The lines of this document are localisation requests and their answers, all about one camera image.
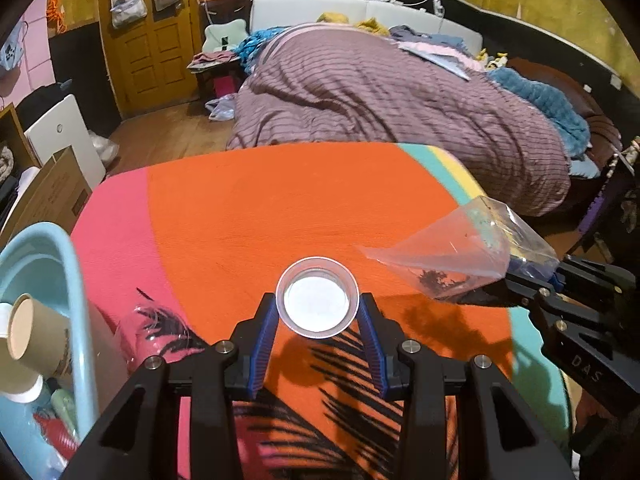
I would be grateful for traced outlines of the white cabinet on wheels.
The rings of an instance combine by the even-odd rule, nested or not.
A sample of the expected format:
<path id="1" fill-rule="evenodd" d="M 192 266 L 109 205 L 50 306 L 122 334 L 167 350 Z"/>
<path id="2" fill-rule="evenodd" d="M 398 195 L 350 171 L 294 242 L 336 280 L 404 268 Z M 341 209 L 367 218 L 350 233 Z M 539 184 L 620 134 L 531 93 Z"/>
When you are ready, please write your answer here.
<path id="1" fill-rule="evenodd" d="M 42 164 L 58 151 L 71 148 L 79 170 L 92 190 L 105 178 L 105 167 L 72 94 L 36 120 L 25 131 L 25 136 Z"/>

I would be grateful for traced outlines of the white paper cup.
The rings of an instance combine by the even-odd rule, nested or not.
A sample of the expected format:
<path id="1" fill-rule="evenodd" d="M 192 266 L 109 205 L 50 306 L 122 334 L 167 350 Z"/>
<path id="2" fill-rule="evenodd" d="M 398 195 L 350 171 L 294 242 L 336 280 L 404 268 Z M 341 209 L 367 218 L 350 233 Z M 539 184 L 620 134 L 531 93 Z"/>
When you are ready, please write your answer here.
<path id="1" fill-rule="evenodd" d="M 42 376 L 14 360 L 9 352 L 8 333 L 12 304 L 0 307 L 0 391 L 11 402 L 29 404 L 40 397 Z"/>

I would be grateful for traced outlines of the wooden door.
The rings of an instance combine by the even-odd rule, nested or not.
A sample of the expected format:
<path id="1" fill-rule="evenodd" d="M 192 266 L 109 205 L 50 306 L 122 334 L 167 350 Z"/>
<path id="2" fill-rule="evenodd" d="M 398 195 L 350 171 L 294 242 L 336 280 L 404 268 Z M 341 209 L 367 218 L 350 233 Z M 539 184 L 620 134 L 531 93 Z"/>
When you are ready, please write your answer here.
<path id="1" fill-rule="evenodd" d="M 123 118 L 194 100 L 196 78 L 186 66 L 201 45 L 195 0 L 157 11 L 143 0 L 148 15 L 114 28 L 111 1 L 98 0 L 99 23 L 108 76 Z"/>

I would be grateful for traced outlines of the blue fuzzy blanket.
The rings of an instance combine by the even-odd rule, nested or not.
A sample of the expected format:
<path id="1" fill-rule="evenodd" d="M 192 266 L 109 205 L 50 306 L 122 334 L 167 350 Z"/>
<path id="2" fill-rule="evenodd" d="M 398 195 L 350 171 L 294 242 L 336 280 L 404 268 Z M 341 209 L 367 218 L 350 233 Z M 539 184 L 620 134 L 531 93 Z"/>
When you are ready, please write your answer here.
<path id="1" fill-rule="evenodd" d="M 588 122 L 574 110 L 560 89 L 527 79 L 506 66 L 490 70 L 487 76 L 503 89 L 536 107 L 554 125 L 567 156 L 571 159 L 582 158 L 590 143 Z"/>

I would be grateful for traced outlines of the long cardboard box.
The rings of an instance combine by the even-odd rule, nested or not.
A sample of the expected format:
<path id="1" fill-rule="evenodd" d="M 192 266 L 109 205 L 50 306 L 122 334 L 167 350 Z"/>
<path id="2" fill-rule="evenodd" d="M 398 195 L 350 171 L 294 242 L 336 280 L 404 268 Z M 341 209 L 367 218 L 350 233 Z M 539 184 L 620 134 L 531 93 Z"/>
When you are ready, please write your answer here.
<path id="1" fill-rule="evenodd" d="M 92 189 L 80 171 L 73 149 L 56 152 L 26 186 L 1 227 L 1 247 L 28 226 L 54 223 L 72 234 Z"/>

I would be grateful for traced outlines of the white sofa headboard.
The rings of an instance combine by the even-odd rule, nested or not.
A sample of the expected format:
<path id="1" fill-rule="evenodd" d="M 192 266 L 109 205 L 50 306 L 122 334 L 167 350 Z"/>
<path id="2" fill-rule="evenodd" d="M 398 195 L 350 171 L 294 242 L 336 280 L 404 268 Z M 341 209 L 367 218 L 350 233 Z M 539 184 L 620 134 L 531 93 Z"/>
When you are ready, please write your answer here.
<path id="1" fill-rule="evenodd" d="M 472 55 L 483 50 L 479 32 L 440 18 L 427 6 L 419 10 L 384 0 L 252 0 L 248 30 L 254 32 L 277 26 L 294 26 L 317 21 L 326 12 L 343 14 L 350 24 L 375 18 L 387 28 L 407 25 L 424 34 L 459 37 Z"/>

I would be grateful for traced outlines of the beige cardboard tube canister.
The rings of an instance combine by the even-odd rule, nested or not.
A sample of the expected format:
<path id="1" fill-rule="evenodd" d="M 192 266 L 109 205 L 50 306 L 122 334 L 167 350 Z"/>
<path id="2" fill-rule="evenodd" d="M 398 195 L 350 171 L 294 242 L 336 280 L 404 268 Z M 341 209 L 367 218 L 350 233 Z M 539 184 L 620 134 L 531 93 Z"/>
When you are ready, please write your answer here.
<path id="1" fill-rule="evenodd" d="M 44 378 L 72 379 L 70 321 L 29 294 L 14 302 L 8 346 L 14 360 Z"/>

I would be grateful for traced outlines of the light blue backpack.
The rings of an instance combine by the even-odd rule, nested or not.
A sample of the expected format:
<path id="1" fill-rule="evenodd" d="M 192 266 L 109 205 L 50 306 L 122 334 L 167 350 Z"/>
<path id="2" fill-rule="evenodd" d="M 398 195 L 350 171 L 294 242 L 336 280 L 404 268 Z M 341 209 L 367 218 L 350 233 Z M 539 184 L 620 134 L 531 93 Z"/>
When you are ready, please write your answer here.
<path id="1" fill-rule="evenodd" d="M 20 66 L 24 55 L 24 29 L 27 27 L 28 25 L 24 21 L 17 22 L 2 44 L 0 50 L 0 74 L 2 77 Z"/>

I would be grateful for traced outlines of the purple striped duvet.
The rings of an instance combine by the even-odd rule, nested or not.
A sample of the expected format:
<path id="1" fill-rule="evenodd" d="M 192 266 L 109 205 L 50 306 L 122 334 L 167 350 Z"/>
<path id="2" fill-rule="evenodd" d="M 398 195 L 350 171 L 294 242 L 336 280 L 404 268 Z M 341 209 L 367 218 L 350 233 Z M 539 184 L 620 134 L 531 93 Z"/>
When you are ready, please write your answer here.
<path id="1" fill-rule="evenodd" d="M 437 146 L 522 216 L 548 214 L 570 192 L 558 130 L 487 75 L 459 77 L 346 25 L 295 26 L 243 82 L 227 148 L 330 141 Z"/>

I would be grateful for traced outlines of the green cosmetic tube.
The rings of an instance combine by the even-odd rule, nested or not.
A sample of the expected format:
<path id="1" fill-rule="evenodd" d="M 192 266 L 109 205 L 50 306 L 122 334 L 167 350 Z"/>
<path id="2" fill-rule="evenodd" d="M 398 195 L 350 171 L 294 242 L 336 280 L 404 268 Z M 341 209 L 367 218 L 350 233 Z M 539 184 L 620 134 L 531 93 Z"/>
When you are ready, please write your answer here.
<path id="1" fill-rule="evenodd" d="M 79 434 L 74 397 L 67 390 L 57 388 L 51 393 L 51 404 L 56 416 L 62 420 L 67 432 L 72 438 L 78 440 Z"/>

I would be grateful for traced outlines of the clear plastic bag dried leaves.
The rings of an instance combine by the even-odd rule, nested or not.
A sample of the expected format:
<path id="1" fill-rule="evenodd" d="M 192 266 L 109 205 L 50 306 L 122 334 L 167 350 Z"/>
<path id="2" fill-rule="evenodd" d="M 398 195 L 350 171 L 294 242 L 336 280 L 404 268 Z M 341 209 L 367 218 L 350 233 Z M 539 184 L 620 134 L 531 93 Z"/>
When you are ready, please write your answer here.
<path id="1" fill-rule="evenodd" d="M 392 247 L 363 247 L 427 297 L 446 300 L 512 272 L 547 281 L 560 260 L 507 204 L 477 196 Z"/>

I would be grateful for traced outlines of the small dark side table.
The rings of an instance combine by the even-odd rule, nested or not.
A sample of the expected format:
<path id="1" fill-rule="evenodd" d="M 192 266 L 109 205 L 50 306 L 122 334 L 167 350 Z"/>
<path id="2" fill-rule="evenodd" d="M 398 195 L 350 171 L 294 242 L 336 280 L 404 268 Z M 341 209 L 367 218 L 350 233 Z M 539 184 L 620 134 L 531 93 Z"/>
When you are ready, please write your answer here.
<path id="1" fill-rule="evenodd" d="M 202 102 L 237 92 L 245 78 L 240 58 L 231 50 L 200 52 L 186 69 L 195 76 Z"/>

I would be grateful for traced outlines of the red rubber bulb blower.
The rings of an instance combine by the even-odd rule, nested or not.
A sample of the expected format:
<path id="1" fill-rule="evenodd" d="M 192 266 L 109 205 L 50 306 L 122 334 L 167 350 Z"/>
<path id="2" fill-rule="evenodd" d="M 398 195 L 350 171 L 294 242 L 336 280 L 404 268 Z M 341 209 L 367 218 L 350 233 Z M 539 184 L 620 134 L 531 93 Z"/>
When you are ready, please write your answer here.
<path id="1" fill-rule="evenodd" d="M 78 449 L 78 443 L 68 433 L 62 420 L 43 415 L 41 412 L 32 414 L 44 440 L 66 460 L 70 460 Z"/>

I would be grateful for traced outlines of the light blue plastic basin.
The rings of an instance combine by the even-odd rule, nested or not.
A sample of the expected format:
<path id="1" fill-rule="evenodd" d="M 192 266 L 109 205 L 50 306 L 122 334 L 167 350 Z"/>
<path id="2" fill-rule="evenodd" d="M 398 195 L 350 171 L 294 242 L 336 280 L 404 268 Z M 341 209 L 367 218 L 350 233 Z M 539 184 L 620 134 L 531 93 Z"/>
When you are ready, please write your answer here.
<path id="1" fill-rule="evenodd" d="M 55 449 L 34 421 L 54 377 L 73 391 L 78 436 L 101 413 L 91 310 L 70 237 L 51 222 L 14 236 L 1 252 L 1 443 L 18 475 L 39 479 Z"/>

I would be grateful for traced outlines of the clear round lid dish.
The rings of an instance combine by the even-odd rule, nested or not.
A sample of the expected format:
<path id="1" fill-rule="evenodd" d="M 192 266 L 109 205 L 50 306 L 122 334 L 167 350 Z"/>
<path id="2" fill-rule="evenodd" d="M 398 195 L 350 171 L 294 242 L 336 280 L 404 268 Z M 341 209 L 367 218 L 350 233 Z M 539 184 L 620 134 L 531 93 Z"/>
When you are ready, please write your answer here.
<path id="1" fill-rule="evenodd" d="M 344 264 L 306 257 L 284 270 L 274 296 L 280 320 L 292 332 L 308 339 L 328 339 L 355 321 L 360 290 Z"/>

